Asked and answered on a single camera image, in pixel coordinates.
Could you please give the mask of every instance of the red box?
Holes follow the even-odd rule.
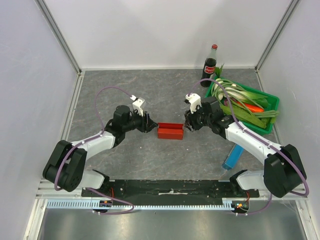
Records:
[[[184,124],[158,122],[158,139],[176,139],[184,138]]]

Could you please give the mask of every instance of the green basket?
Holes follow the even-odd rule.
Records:
[[[264,110],[265,111],[270,111],[270,110],[277,110],[278,109],[278,105],[279,105],[279,98],[277,96],[273,96],[271,94],[268,94],[268,93],[265,93],[263,91],[259,91],[259,90],[256,90],[252,87],[248,87],[246,85],[242,85],[240,83],[237,83],[237,82],[234,82],[235,84],[238,84],[239,86],[243,87],[245,90],[247,90],[248,92],[252,92],[252,93],[256,93],[256,94],[261,94],[261,95],[264,95],[264,96],[267,96],[266,100],[268,101],[268,107],[265,108]],[[210,97],[211,96],[211,88],[213,86],[214,82],[211,83],[205,97]],[[258,127],[256,125],[252,125],[250,123],[247,123],[247,122],[243,122],[243,124],[251,129],[252,131],[254,131],[255,133],[259,134],[259,135],[265,135],[265,134],[269,134],[272,132],[272,126],[274,125],[273,123],[269,123],[266,128],[261,128],[261,127]]]

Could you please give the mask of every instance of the cola bottle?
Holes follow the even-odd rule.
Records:
[[[204,63],[201,79],[209,79],[215,73],[215,68],[217,64],[217,48],[218,45],[212,45],[211,52]],[[200,84],[202,87],[208,88],[211,85],[211,81],[202,81]]]

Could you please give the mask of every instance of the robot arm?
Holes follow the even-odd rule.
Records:
[[[86,171],[86,161],[104,150],[118,146],[129,131],[138,129],[148,133],[158,126],[150,119],[149,113],[143,110],[146,101],[143,98],[133,100],[133,112],[126,105],[117,106],[104,131],[79,141],[59,141],[43,170],[43,177],[54,183],[64,157],[77,146],[69,156],[69,163],[64,164],[59,174],[58,186],[68,192],[77,187],[99,189],[106,176],[95,170]]]
[[[185,102],[190,104],[190,110],[184,113],[186,128],[194,131],[202,127],[210,127],[215,134],[241,146],[263,164],[264,170],[253,172],[242,170],[232,176],[230,181],[233,183],[235,191],[237,189],[268,189],[276,197],[282,198],[302,183],[293,167],[270,146],[285,154],[297,166],[304,178],[307,178],[299,153],[294,146],[290,144],[281,146],[271,142],[239,122],[245,130],[241,129],[231,115],[224,115],[219,101],[213,96],[201,101],[199,95],[192,93],[186,96]],[[262,144],[248,132],[259,136],[269,145]]]

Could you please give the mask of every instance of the gray floor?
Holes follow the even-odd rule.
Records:
[[[145,110],[156,122],[184,123],[184,112],[188,109],[185,95],[200,76],[199,69],[87,71],[69,141],[87,138],[100,130],[94,98],[106,86],[118,86],[146,99]],[[223,76],[259,89],[253,69],[225,69]],[[199,86],[195,92],[205,96],[206,91]],[[105,123],[118,105],[130,106],[131,100],[115,89],[101,93],[97,108]],[[266,138],[275,141],[273,134]],[[245,152],[233,170],[224,170],[221,165],[233,145],[209,128],[185,130],[183,140],[158,139],[156,129],[150,133],[135,130],[127,133],[116,148],[92,157],[86,168],[101,171],[112,179],[228,179],[242,169],[262,169],[262,164]]]
[[[252,201],[252,210],[266,203]],[[99,216],[90,210],[47,209],[38,240],[306,240],[294,201],[273,202],[252,216],[222,211],[141,210]]]

